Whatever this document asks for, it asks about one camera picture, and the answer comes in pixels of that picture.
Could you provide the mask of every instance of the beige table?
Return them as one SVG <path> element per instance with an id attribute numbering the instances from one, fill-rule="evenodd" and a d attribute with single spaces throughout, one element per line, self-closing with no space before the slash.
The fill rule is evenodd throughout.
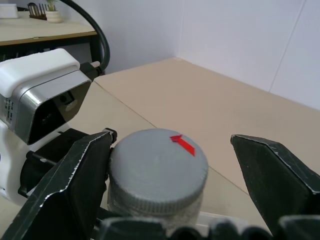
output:
<path id="1" fill-rule="evenodd" d="M 90 25 L 65 19 L 62 23 L 29 18 L 29 12 L 18 12 L 19 18 L 0 19 L 0 55 L 27 53 L 76 44 L 90 44 L 92 61 L 101 62 L 98 35 Z"/>
<path id="2" fill-rule="evenodd" d="M 320 174 L 320 111 L 178 58 L 102 76 L 97 83 L 155 127 L 192 138 L 209 165 L 245 192 L 232 134 L 280 142 Z"/>
<path id="3" fill-rule="evenodd" d="M 133 132 L 155 127 L 96 83 L 91 85 L 70 126 L 88 134 L 100 132 L 106 127 L 112 128 L 117 130 L 119 140 Z M 106 195 L 101 206 L 107 206 Z M 0 197 L 0 237 L 19 209 L 20 207 Z M 209 170 L 201 211 L 238 217 L 250 224 L 265 227 L 250 197 L 212 168 Z"/>

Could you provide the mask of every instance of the gray lid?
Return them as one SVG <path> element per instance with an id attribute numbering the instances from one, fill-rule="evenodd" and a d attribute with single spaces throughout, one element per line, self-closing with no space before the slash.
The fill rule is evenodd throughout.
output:
<path id="1" fill-rule="evenodd" d="M 175 213 L 193 203 L 204 189 L 208 161 L 195 148 L 190 154 L 170 137 L 180 135 L 166 129 L 135 132 L 121 140 L 110 157 L 112 196 L 118 202 L 145 213 Z"/>

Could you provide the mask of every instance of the jar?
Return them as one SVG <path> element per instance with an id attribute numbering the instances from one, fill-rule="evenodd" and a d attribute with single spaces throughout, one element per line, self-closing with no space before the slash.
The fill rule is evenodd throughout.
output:
<path id="1" fill-rule="evenodd" d="M 194 148 L 194 155 L 171 139 L 179 135 L 167 129 L 142 130 L 115 146 L 109 163 L 109 211 L 157 218 L 168 233 L 195 224 L 209 166 L 190 138 L 181 137 Z"/>

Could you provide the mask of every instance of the red arrow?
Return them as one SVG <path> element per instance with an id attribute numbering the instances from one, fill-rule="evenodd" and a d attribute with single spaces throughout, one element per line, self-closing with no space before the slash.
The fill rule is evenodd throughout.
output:
<path id="1" fill-rule="evenodd" d="M 187 143 L 185 140 L 182 139 L 182 134 L 177 136 L 171 136 L 171 140 L 174 143 L 178 143 L 181 147 L 183 147 L 185 150 L 187 150 L 191 155 L 196 156 L 196 149 Z"/>

